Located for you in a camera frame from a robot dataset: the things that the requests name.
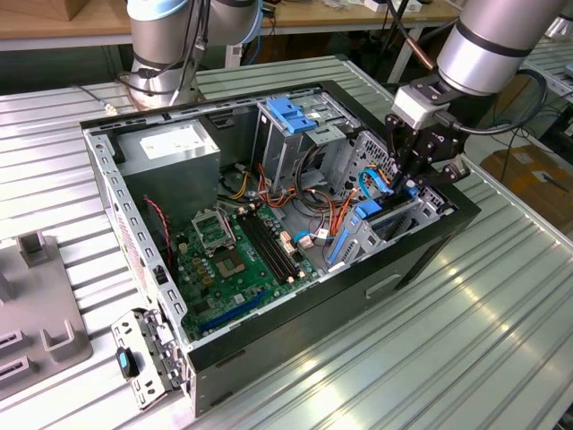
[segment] green motherboard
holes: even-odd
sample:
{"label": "green motherboard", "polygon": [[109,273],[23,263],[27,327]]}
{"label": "green motherboard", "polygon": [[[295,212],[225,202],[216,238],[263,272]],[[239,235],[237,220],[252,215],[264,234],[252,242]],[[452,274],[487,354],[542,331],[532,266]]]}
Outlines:
{"label": "green motherboard", "polygon": [[[193,226],[175,235],[177,286],[188,309],[183,327],[191,339],[206,336],[318,278],[302,254],[284,250],[280,238],[284,228],[268,207],[252,211],[248,217],[229,214],[223,220],[235,244],[221,246],[214,253],[207,253],[201,242],[206,236],[207,240],[224,236],[225,232],[217,232],[214,219],[201,224],[202,237]],[[282,256],[270,241],[278,245]],[[293,276],[280,275],[277,257],[291,272],[295,268]]]}

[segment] robotic arm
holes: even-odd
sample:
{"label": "robotic arm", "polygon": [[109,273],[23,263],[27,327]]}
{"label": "robotic arm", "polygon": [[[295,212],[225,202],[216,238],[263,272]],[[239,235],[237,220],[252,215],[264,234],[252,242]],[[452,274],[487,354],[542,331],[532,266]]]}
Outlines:
{"label": "robotic arm", "polygon": [[134,61],[128,86],[138,108],[197,99],[194,75],[207,45],[254,39],[261,0],[128,0]]}
{"label": "robotic arm", "polygon": [[[473,129],[452,113],[460,114],[477,101],[482,105],[475,115],[479,119],[543,34],[563,39],[572,17],[573,0],[470,0],[432,73],[398,89],[393,114],[386,117],[389,149],[398,168],[392,187],[453,183],[469,175],[458,156],[468,135],[505,133],[516,125]],[[521,73],[538,81],[541,108],[546,82],[538,73]],[[429,164],[449,159],[454,160],[440,173],[427,173]]]}

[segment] silver cylinder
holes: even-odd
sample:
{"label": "silver cylinder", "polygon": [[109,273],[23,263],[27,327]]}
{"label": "silver cylinder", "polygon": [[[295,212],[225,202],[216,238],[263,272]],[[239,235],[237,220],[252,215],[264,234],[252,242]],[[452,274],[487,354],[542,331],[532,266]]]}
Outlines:
{"label": "silver cylinder", "polygon": [[470,0],[460,20],[491,43],[531,49],[545,33],[567,0]]}
{"label": "silver cylinder", "polygon": [[573,0],[569,0],[559,16],[552,22],[545,36],[553,40],[569,40],[573,36]]}
{"label": "silver cylinder", "polygon": [[470,42],[454,29],[438,57],[440,75],[466,94],[487,96],[504,88],[523,63],[522,57],[501,56]]}
{"label": "silver cylinder", "polygon": [[[137,59],[133,60],[132,71],[135,72],[140,67],[147,66],[141,64],[139,61],[137,61]],[[191,69],[192,63],[190,62],[187,66],[185,82],[181,88],[181,91],[177,95],[177,98],[174,100],[174,105],[189,103],[190,101],[196,100],[199,96],[197,81],[194,77],[192,77]],[[129,78],[129,83],[135,88],[151,90],[154,92],[169,92],[168,94],[153,95],[143,91],[129,90],[132,102],[139,110],[169,106],[171,98],[173,97],[173,93],[170,91],[175,90],[177,85],[179,85],[182,70],[182,67],[179,67],[178,69],[167,70],[160,76],[151,79],[142,79],[135,74],[131,75]]]}
{"label": "silver cylinder", "polygon": [[438,56],[442,78],[467,94],[503,90],[568,0],[470,0]]}
{"label": "silver cylinder", "polygon": [[[185,28],[189,18],[192,0],[165,18],[154,21],[131,19],[133,51],[140,59],[158,65],[177,61],[183,52]],[[227,2],[211,0],[208,26],[208,45],[222,46],[240,43],[249,34],[256,22],[258,3],[253,0]],[[200,6],[195,2],[189,27],[188,39],[192,40],[199,18]]]}

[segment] blue cable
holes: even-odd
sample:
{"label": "blue cable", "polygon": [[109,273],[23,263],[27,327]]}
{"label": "blue cable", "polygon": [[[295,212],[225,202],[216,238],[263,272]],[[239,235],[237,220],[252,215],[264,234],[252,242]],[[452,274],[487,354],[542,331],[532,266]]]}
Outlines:
{"label": "blue cable", "polygon": [[298,241],[301,240],[303,237],[310,235],[311,232],[310,231],[299,231],[298,233],[295,234],[295,237],[293,238],[293,242],[295,242],[296,244],[298,244]]}
{"label": "blue cable", "polygon": [[247,63],[245,65],[251,65],[251,63],[254,61],[254,59],[259,54],[259,49],[261,49],[261,36],[257,36],[257,49],[256,49],[256,51],[254,51],[254,55],[249,60],[249,63]]}
{"label": "blue cable", "polygon": [[360,189],[362,190],[364,196],[367,199],[371,199],[372,197],[370,196],[368,188],[366,188],[366,183],[364,182],[364,180],[366,179],[366,175],[372,178],[372,180],[374,181],[374,183],[381,192],[386,194],[394,193],[394,190],[388,188],[388,186],[384,183],[384,181],[382,181],[380,176],[374,170],[372,170],[371,168],[366,168],[364,171],[360,172],[360,175],[358,176],[358,184],[360,185]]}

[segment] sticker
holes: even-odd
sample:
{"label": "sticker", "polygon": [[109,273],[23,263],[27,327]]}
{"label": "sticker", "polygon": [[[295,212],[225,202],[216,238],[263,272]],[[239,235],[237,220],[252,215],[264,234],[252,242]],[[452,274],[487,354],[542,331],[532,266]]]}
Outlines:
{"label": "sticker", "polygon": [[195,150],[205,145],[192,127],[144,137],[140,144],[148,159],[158,159],[178,152]]}
{"label": "sticker", "polygon": [[534,159],[529,157],[529,154],[524,152],[519,152],[517,154],[513,154],[513,156],[519,161],[521,164],[533,163]]}
{"label": "sticker", "polygon": [[552,176],[547,173],[547,172],[543,172],[542,170],[538,170],[536,172],[531,172],[534,174],[534,176],[539,179],[540,182],[547,182],[547,179],[545,179],[546,176],[548,176],[549,178],[551,178]]}

